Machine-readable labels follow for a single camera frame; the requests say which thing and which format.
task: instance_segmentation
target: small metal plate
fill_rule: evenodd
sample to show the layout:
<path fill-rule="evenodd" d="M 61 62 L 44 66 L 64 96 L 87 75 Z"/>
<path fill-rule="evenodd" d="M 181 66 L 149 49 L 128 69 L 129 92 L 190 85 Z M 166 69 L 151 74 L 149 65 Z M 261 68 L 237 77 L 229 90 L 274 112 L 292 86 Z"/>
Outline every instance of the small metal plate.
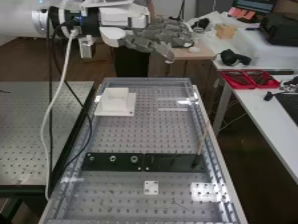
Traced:
<path fill-rule="evenodd" d="M 155 180 L 145 181 L 144 194 L 145 195 L 159 195 L 159 181 L 155 181 Z"/>
<path fill-rule="evenodd" d="M 143 154 L 88 153 L 81 168 L 84 171 L 141 171 Z"/>

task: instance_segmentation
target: white table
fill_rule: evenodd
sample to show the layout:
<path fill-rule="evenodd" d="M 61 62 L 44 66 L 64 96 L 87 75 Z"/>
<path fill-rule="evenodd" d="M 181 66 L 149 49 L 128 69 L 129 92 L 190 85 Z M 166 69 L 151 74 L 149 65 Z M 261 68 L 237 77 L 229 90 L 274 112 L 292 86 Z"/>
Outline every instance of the white table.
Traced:
<path fill-rule="evenodd" d="M 294 78 L 294 75 L 278 75 L 274 78 L 280 81 L 289 81 Z M 293 179 L 298 183 L 298 126 L 277 98 L 274 97 L 269 102 L 264 100 L 268 91 L 281 92 L 280 89 L 234 90 L 225 82 L 213 129 L 218 134 L 230 94 L 234 93 Z"/>

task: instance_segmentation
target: white cable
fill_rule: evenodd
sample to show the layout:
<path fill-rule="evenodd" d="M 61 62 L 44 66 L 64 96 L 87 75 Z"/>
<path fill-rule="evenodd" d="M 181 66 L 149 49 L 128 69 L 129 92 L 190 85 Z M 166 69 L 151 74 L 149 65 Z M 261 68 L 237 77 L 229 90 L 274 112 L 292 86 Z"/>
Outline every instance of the white cable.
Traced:
<path fill-rule="evenodd" d="M 69 62 L 69 55 L 71 55 L 71 48 L 72 48 L 72 40 L 73 40 L 73 38 L 76 36 L 77 36 L 77 30 L 72 30 L 71 36 L 69 36 L 69 39 L 68 39 L 68 47 L 67 47 L 67 53 L 65 53 L 63 75 L 61 75 L 61 79 L 60 79 L 57 90 L 56 90 L 55 95 L 53 95 L 52 102 L 49 103 L 49 106 L 48 106 L 45 114 L 44 114 L 44 120 L 43 120 L 41 127 L 40 127 L 40 139 L 41 139 L 43 147 L 44 147 L 45 161 L 47 161 L 47 183 L 45 183 L 45 198 L 47 198 L 47 200 L 49 200 L 49 195 L 48 195 L 48 190 L 49 190 L 49 172 L 52 172 L 52 170 L 49 170 L 49 150 L 48 150 L 48 147 L 47 147 L 47 144 L 45 144 L 45 140 L 44 140 L 44 128 L 45 128 L 45 123 L 48 121 L 49 112 L 51 112 L 53 104 L 55 104 L 55 102 L 57 100 L 57 97 L 59 97 L 59 94 L 60 94 L 60 91 L 61 91 L 61 88 L 63 88 L 64 80 L 65 80 L 65 77 L 67 77 L 68 62 Z"/>
<path fill-rule="evenodd" d="M 220 129 L 220 131 L 222 131 L 234 121 L 240 120 L 244 116 L 246 115 L 246 113 L 244 113 L 240 117 L 237 117 L 232 122 L 229 122 L 224 128 Z"/>
<path fill-rule="evenodd" d="M 217 7 L 217 0 L 213 0 L 213 7 L 212 7 L 212 11 L 216 11 L 216 7 Z"/>

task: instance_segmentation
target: black cable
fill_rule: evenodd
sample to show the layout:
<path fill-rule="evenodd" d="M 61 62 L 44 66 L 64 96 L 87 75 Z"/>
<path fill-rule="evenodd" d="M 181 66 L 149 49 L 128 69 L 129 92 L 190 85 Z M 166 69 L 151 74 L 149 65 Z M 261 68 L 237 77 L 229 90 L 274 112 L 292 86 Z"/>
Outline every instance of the black cable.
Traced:
<path fill-rule="evenodd" d="M 53 71 L 52 71 L 52 56 L 51 56 L 51 42 L 49 42 L 49 17 L 51 17 L 52 7 L 48 9 L 47 18 L 47 50 L 48 50 L 48 75 L 49 75 L 49 104 L 52 102 L 53 94 Z M 48 180 L 48 195 L 51 195 L 52 188 L 52 168 L 53 168 L 53 110 L 49 111 L 49 180 Z"/>
<path fill-rule="evenodd" d="M 56 69 L 57 69 L 57 72 L 59 74 L 61 75 L 61 68 L 60 68 L 60 65 L 59 65 L 59 60 L 57 60 L 57 54 L 56 54 L 56 47 L 55 47 L 55 40 L 56 40 L 56 35 L 57 35 L 57 31 L 61 29 L 63 26 L 67 26 L 68 23 L 61 23 L 56 28 L 55 28 L 55 31 L 53 31 L 53 35 L 52 35 L 52 57 L 53 57 L 53 63 L 55 63 L 55 66 L 56 66 Z M 79 98 L 79 96 L 76 95 L 71 85 L 68 84 L 67 81 L 64 81 L 72 95 L 75 96 L 81 108 L 84 108 L 84 105 L 83 105 L 83 102 Z M 81 155 L 81 153 L 84 152 L 89 142 L 91 142 L 91 138 L 92 138 L 92 120 L 91 120 L 91 116 L 88 114 L 88 111 L 85 111 L 85 118 L 88 119 L 88 123 L 89 123 L 89 136 L 88 136 L 88 139 L 87 139 L 87 142 L 85 142 L 85 145 L 83 146 L 81 150 L 79 151 L 77 155 L 68 161 L 68 163 L 65 164 L 64 168 L 61 169 L 60 171 L 60 174 L 64 173 L 67 167 L 69 166 L 69 164 L 77 159 L 77 157 Z"/>
<path fill-rule="evenodd" d="M 182 0 L 182 3 L 181 3 L 178 17 L 174 18 L 170 16 L 169 19 L 176 20 L 176 21 L 182 21 L 184 20 L 184 10 L 185 10 L 185 0 Z"/>

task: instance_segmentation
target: table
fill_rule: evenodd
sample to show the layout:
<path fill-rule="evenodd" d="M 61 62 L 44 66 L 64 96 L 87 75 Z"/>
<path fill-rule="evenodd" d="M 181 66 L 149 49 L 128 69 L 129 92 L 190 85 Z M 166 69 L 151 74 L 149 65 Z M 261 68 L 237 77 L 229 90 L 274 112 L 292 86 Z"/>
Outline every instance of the table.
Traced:
<path fill-rule="evenodd" d="M 196 135 L 200 133 L 202 136 L 201 128 L 209 120 L 197 88 L 189 83 L 188 79 L 174 78 L 108 79 L 101 85 L 99 95 L 105 87 L 129 85 L 131 91 L 137 93 L 136 115 L 135 117 L 92 118 L 93 138 L 89 147 L 84 152 L 85 155 L 81 155 L 65 171 L 40 224 L 69 222 L 87 224 L 99 221 L 111 222 L 111 220 L 116 223 L 117 221 L 120 223 L 123 221 L 164 223 L 168 220 L 169 222 L 224 220 L 224 222 L 248 223 L 210 126 L 202 152 L 206 159 L 206 173 L 145 171 L 149 170 L 148 168 L 143 172 L 99 170 L 96 172 L 83 168 L 85 159 L 93 158 L 89 157 L 92 153 L 107 153 L 111 150 L 115 156 L 119 156 L 117 152 L 121 154 L 124 152 L 157 153 L 157 155 L 159 153 L 163 155 L 180 153 L 182 156 L 197 151 L 197 144 L 193 144 Z M 185 98 L 188 96 L 194 100 L 194 104 L 184 103 L 190 101 Z M 81 140 L 85 139 L 87 131 L 88 128 L 83 126 L 73 154 L 80 148 L 77 146 L 83 144 Z M 159 180 L 159 195 L 144 194 L 144 180 Z M 204 193 L 202 197 L 198 196 L 201 202 L 196 201 L 193 196 L 190 198 L 189 194 L 189 187 L 196 182 L 197 187 L 208 189 L 206 194 Z"/>
<path fill-rule="evenodd" d="M 69 84 L 84 107 L 88 107 L 93 82 Z M 21 199 L 39 213 L 45 200 L 45 156 L 40 126 L 48 106 L 48 83 L 2 82 L 0 90 L 4 91 L 0 92 L 0 197 Z M 84 120 L 83 109 L 64 86 L 53 108 L 53 178 L 64 166 Z"/>
<path fill-rule="evenodd" d="M 278 75 L 274 76 L 274 78 L 278 81 L 289 81 L 294 76 Z M 298 127 L 276 97 L 269 102 L 264 100 L 268 91 L 272 91 L 273 93 L 281 92 L 280 89 L 236 90 L 232 89 L 230 85 L 225 82 L 213 129 L 214 133 L 218 134 L 230 94 L 233 93 L 269 145 L 272 146 L 272 149 L 281 159 L 293 179 L 298 183 Z"/>
<path fill-rule="evenodd" d="M 181 71 L 180 76 L 186 76 L 186 68 L 190 61 L 210 61 L 214 59 L 216 54 L 206 46 L 204 41 L 197 44 L 200 52 L 190 53 L 188 48 L 174 48 L 174 63 L 166 64 L 165 58 L 157 53 L 151 55 L 149 76 L 170 76 L 172 70 Z"/>

